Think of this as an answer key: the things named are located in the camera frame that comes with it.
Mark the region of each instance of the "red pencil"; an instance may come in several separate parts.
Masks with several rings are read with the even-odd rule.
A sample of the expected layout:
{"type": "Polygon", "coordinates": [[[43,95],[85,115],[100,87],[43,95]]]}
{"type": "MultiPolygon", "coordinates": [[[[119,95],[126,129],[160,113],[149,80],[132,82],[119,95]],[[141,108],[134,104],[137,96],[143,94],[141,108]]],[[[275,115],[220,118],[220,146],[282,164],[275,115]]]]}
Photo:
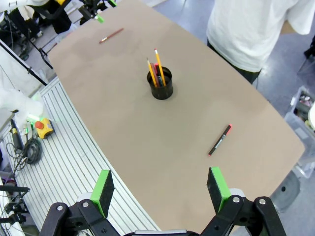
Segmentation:
{"type": "Polygon", "coordinates": [[[119,32],[123,31],[123,29],[124,29],[124,28],[121,28],[121,29],[117,30],[116,32],[112,33],[110,36],[107,36],[107,37],[103,38],[101,41],[99,41],[99,44],[101,44],[101,43],[105,42],[107,39],[109,39],[109,38],[115,36],[115,35],[118,34],[119,32]]]}

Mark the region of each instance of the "green light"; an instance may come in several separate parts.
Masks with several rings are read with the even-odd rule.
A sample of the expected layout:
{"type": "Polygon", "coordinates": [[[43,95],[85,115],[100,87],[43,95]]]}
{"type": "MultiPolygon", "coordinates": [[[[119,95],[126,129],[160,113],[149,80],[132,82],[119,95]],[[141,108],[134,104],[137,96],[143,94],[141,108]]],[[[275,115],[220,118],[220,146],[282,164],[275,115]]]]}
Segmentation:
{"type": "Polygon", "coordinates": [[[32,114],[29,114],[29,118],[30,118],[30,119],[33,119],[33,120],[40,120],[39,117],[33,116],[32,114]]]}

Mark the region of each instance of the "green gripper pad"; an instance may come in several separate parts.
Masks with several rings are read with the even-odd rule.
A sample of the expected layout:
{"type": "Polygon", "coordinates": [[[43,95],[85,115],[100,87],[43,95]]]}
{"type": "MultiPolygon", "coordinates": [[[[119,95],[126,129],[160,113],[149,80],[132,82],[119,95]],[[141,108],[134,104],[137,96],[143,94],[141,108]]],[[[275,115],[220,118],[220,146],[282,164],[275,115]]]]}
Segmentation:
{"type": "Polygon", "coordinates": [[[207,187],[215,212],[218,213],[224,202],[231,196],[219,167],[209,168],[207,187]]]}
{"type": "Polygon", "coordinates": [[[100,213],[107,217],[110,201],[112,200],[114,192],[114,183],[112,172],[109,170],[102,170],[99,174],[90,200],[97,205],[100,213]]]}

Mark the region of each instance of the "screw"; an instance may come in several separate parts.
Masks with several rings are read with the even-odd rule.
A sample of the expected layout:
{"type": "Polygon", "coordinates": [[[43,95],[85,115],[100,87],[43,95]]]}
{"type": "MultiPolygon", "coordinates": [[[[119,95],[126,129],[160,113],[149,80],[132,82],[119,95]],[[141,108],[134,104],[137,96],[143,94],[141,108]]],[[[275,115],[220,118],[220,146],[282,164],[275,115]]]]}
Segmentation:
{"type": "Polygon", "coordinates": [[[260,200],[259,200],[259,203],[265,205],[265,204],[266,204],[266,200],[260,199],[260,200]]]}
{"type": "Polygon", "coordinates": [[[239,202],[240,202],[240,199],[239,199],[238,197],[234,197],[234,198],[233,198],[233,202],[239,203],[239,202]]]}

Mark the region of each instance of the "red button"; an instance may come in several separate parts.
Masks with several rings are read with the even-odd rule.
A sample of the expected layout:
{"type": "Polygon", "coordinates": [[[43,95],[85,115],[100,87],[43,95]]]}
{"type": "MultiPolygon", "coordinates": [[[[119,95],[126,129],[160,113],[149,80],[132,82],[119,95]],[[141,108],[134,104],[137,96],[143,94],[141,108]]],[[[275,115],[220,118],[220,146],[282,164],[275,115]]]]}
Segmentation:
{"type": "Polygon", "coordinates": [[[40,122],[40,121],[36,121],[35,127],[37,129],[43,129],[44,128],[44,124],[42,122],[40,122]]]}

